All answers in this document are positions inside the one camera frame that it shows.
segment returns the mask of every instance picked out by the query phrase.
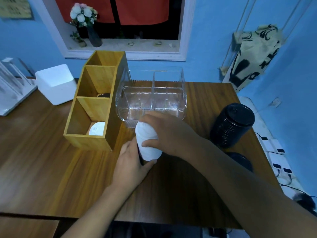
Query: hand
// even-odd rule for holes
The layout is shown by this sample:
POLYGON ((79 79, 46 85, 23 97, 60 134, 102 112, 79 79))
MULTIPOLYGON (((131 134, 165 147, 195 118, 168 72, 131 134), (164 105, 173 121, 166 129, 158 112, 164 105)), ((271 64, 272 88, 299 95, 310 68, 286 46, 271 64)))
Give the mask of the hand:
POLYGON ((156 160, 151 160, 144 166, 141 165, 137 140, 134 137, 121 148, 111 185, 123 189, 130 195, 156 162, 156 160))
POLYGON ((145 140, 143 147, 157 148, 185 160, 202 139, 188 124, 169 114, 152 111, 142 116, 140 122, 151 125, 158 135, 158 140, 145 140))

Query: wooden organizer compartment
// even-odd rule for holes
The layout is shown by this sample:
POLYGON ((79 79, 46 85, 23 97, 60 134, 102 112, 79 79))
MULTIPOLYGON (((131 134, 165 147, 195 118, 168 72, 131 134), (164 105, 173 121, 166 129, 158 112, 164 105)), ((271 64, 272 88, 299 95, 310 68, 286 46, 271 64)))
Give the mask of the wooden organizer compartment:
POLYGON ((84 65, 69 112, 64 137, 73 146, 85 150, 112 151, 121 120, 115 106, 116 91, 124 69, 125 52, 95 51, 84 65), (108 93, 108 97, 98 97, 108 93), (105 122, 102 136, 89 135, 96 122, 105 122))

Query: transparent container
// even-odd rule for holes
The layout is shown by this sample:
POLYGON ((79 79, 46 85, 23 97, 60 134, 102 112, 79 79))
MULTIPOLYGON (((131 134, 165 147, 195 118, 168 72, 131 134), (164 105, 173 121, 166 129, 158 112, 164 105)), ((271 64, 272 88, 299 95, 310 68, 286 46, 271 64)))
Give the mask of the transparent container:
POLYGON ((124 70, 116 93, 117 115, 135 128, 148 111, 169 113, 184 119, 187 95, 183 69, 131 66, 124 70))

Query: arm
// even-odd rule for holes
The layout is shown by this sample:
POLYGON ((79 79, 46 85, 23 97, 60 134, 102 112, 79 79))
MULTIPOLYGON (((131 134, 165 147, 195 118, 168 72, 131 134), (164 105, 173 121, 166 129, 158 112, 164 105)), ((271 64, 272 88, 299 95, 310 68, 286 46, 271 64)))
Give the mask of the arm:
POLYGON ((97 202, 77 220, 62 238, 102 238, 125 200, 145 178, 156 163, 152 160, 141 166, 136 138, 125 143, 113 172, 112 184, 97 202))
POLYGON ((316 236, 315 216, 234 162, 180 119, 151 112, 140 121, 150 124, 158 134, 158 140, 146 140, 142 146, 178 156, 196 168, 249 236, 316 236))

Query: forearm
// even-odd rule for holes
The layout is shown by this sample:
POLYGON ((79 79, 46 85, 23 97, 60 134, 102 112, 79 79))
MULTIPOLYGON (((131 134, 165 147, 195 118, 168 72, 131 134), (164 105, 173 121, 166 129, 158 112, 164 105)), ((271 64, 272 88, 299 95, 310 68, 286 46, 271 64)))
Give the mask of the forearm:
POLYGON ((129 196, 114 186, 105 189, 97 202, 77 220, 62 238, 102 238, 109 224, 129 196))
POLYGON ((210 182, 251 237, 310 237, 317 219, 270 184, 234 162, 210 141, 185 157, 210 182))

